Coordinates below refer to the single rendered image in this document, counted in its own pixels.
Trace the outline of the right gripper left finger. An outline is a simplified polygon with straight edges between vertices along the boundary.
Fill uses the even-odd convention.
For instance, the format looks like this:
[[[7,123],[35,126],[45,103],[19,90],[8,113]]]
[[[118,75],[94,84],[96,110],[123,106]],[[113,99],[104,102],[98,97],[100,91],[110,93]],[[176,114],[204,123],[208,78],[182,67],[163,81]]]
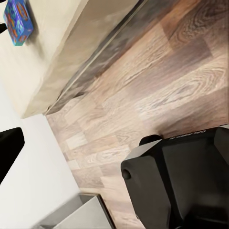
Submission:
[[[25,145],[20,127],[0,132],[0,184]]]

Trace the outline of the board game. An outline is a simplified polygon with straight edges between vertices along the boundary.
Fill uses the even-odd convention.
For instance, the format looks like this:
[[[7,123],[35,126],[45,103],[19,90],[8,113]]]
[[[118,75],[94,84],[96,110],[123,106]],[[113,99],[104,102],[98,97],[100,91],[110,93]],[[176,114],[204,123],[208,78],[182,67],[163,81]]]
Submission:
[[[14,46],[22,46],[34,30],[24,0],[8,0],[4,23]]]

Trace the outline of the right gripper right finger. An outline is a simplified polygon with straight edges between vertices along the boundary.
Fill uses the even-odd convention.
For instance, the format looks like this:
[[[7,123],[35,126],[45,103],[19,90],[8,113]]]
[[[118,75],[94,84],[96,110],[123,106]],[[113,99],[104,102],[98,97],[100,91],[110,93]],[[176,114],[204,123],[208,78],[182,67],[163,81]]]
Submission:
[[[215,138],[214,145],[218,151],[222,154],[224,159],[229,165],[229,129],[225,127],[218,127]]]

